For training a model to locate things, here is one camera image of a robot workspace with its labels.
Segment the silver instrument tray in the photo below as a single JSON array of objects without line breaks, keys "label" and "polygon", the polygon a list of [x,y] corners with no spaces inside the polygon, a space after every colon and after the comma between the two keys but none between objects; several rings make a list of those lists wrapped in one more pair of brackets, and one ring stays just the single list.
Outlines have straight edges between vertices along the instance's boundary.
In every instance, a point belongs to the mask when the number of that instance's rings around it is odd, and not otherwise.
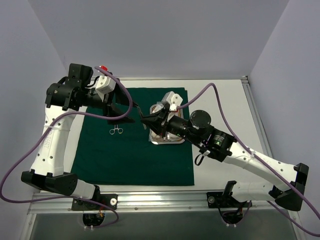
[{"label": "silver instrument tray", "polygon": [[[153,104],[150,109],[149,113],[153,114],[159,111],[163,107],[161,102],[157,102]],[[174,135],[172,133],[167,132],[165,136],[156,135],[152,130],[149,131],[149,141],[154,145],[174,145],[174,144],[182,144],[184,143],[184,139]]]}]

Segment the green surgical cloth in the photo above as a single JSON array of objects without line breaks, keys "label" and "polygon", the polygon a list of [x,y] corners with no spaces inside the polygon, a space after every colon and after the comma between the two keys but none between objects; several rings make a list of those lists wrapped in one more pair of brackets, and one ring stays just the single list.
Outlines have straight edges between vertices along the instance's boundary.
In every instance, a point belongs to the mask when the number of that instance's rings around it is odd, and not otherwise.
[{"label": "green surgical cloth", "polygon": [[140,122],[139,111],[129,115],[134,123],[119,125],[123,133],[106,120],[85,116],[71,172],[90,184],[140,186],[192,186],[192,145],[156,145]]}]

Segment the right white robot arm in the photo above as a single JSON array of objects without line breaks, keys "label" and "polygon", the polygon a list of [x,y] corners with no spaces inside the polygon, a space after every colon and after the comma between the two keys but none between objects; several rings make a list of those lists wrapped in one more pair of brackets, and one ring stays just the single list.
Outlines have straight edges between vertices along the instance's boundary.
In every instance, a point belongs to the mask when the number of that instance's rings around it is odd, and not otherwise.
[{"label": "right white robot arm", "polygon": [[277,161],[253,149],[246,149],[236,138],[211,125],[211,116],[195,110],[188,120],[166,109],[141,115],[140,121],[158,136],[170,133],[190,142],[199,149],[194,163],[200,166],[204,158],[240,167],[263,182],[227,182],[222,193],[223,203],[234,206],[246,201],[270,201],[298,212],[302,208],[309,167]]}]

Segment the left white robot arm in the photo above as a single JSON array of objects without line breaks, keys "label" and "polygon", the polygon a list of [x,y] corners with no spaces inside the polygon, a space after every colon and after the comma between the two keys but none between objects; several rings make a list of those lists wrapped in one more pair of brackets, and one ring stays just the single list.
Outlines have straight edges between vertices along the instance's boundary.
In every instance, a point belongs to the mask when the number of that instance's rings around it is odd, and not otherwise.
[{"label": "left white robot arm", "polygon": [[102,110],[101,119],[110,125],[134,123],[129,113],[136,103],[129,92],[101,65],[102,74],[91,84],[93,68],[72,63],[68,75],[53,83],[46,91],[45,123],[37,144],[37,156],[30,170],[21,174],[22,182],[42,191],[82,198],[90,210],[100,206],[98,186],[80,180],[64,170],[64,158],[71,126],[81,107]]}]

